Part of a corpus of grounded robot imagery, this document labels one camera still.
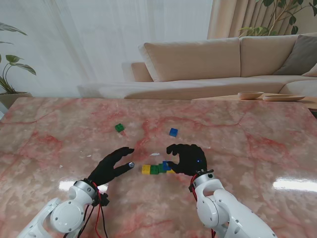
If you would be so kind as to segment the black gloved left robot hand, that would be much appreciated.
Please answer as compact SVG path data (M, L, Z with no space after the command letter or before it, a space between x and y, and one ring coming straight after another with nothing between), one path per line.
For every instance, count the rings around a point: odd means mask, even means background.
M128 172L134 168L134 163L129 162L125 165L114 167L117 162L119 162L123 157L132 154L134 152L133 148L122 147L119 148L106 157L104 157L96 168L88 176L88 180L93 182L96 186L100 186L112 181L114 178Z

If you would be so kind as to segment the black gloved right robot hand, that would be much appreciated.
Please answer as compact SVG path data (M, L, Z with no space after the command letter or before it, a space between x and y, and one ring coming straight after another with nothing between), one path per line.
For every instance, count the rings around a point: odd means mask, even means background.
M168 166L177 174L194 176L197 172L207 171L205 154L196 144L172 144L166 148L166 152L173 156L178 155L178 164L167 161Z

